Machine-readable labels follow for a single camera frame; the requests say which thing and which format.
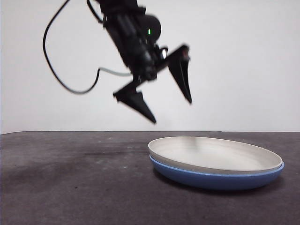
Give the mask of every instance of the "table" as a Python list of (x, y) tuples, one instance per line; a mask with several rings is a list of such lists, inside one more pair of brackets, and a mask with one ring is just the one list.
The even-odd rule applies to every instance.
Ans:
[[(280, 155), (279, 178), (209, 191), (153, 169), (148, 142), (203, 136)], [(2, 225), (297, 225), (300, 132), (17, 132), (1, 135)]]

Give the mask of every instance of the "stacked plates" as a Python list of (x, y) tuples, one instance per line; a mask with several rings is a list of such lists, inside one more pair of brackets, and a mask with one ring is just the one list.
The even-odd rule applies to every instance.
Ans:
[(281, 157), (251, 144), (207, 137), (166, 137), (148, 145), (162, 175), (186, 185), (214, 190), (264, 186), (283, 170)]

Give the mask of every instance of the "white backdrop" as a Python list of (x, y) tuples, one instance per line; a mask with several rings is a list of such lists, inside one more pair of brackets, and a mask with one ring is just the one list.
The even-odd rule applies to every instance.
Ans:
[[(117, 103), (131, 78), (102, 73), (78, 96), (54, 79), (42, 51), (63, 0), (1, 1), (1, 133), (47, 130), (300, 131), (299, 0), (139, 0), (161, 22), (160, 46), (190, 45), (193, 104), (168, 69), (143, 84), (153, 125)], [(128, 70), (85, 0), (72, 0), (49, 30), (62, 80), (89, 87), (99, 66)]]

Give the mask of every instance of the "white plate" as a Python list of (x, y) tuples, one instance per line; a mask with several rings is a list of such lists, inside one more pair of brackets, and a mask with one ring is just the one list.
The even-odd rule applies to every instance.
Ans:
[(251, 174), (275, 170), (279, 155), (251, 144), (207, 137), (165, 137), (148, 144), (158, 162), (183, 170), (215, 174)]

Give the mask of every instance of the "black robotic arm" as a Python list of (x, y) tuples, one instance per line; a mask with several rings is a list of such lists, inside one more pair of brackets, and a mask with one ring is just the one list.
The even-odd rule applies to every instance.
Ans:
[(189, 47), (182, 45), (164, 57), (163, 52), (167, 52), (167, 47), (159, 48), (156, 44), (161, 33), (160, 22), (155, 16), (147, 15), (146, 8), (138, 6), (136, 0), (96, 1), (100, 4), (103, 19), (94, 11), (90, 0), (87, 0), (88, 6), (98, 22), (108, 31), (124, 64), (133, 75), (132, 82), (113, 94), (117, 101), (125, 103), (156, 123), (155, 117), (143, 100), (143, 94), (137, 92), (136, 87), (145, 81), (155, 80), (157, 73), (168, 66), (183, 95), (192, 103), (188, 85)]

